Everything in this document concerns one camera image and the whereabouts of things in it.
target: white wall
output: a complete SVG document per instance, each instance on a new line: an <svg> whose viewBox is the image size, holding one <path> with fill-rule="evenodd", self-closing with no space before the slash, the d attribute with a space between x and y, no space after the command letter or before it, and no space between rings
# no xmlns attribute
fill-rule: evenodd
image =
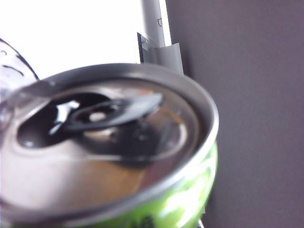
<svg viewBox="0 0 304 228"><path fill-rule="evenodd" d="M87 65L139 63L138 4L128 0L3 0L0 37L40 78Z"/></svg>

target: silver can top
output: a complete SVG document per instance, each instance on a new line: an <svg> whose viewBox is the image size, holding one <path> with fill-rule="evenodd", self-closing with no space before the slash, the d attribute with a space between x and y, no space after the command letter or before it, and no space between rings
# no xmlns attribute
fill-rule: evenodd
<svg viewBox="0 0 304 228"><path fill-rule="evenodd" d="M69 82L71 72L66 72L6 101L11 118L1 142L5 203L45 213L108 205L152 186L194 154L203 129L181 95L150 78L96 80L87 70L82 84ZM158 97L157 107L137 119L69 130L73 124L107 120L120 105L111 101L142 98L148 103L153 95L161 101ZM111 107L98 109L98 104ZM142 108L139 104L135 112ZM75 114L79 120L69 121Z"/></svg>

